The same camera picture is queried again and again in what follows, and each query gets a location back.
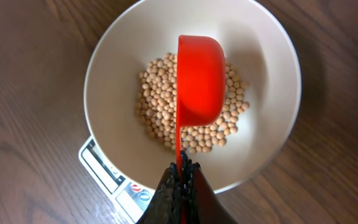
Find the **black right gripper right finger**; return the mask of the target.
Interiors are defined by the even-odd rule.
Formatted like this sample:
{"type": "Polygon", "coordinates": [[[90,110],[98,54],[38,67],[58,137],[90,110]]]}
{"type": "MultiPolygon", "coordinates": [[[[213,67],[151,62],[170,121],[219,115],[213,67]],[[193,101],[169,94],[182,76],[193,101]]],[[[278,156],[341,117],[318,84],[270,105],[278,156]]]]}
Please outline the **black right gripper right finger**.
{"type": "Polygon", "coordinates": [[[203,175],[201,166],[180,153],[181,215],[185,224],[235,224],[233,217],[220,204],[216,194],[203,175]]]}

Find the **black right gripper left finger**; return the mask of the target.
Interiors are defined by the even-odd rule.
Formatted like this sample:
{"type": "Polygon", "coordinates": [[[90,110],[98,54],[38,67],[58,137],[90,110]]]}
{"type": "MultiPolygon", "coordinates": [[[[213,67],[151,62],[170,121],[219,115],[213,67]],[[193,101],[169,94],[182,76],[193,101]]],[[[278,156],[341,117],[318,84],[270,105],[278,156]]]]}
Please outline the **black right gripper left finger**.
{"type": "Polygon", "coordinates": [[[137,224],[179,224],[181,220],[180,176],[175,163],[165,169],[157,189],[137,224]]]}

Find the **red plastic measuring scoop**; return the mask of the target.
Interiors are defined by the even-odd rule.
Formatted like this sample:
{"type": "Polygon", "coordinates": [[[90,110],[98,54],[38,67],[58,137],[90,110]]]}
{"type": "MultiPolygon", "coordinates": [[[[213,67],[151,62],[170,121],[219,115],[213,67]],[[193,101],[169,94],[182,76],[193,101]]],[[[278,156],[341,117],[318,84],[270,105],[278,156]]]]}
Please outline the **red plastic measuring scoop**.
{"type": "Polygon", "coordinates": [[[225,94],[224,53],[211,37],[181,35],[177,58],[176,159],[180,176],[182,128],[214,122],[225,94]]]}

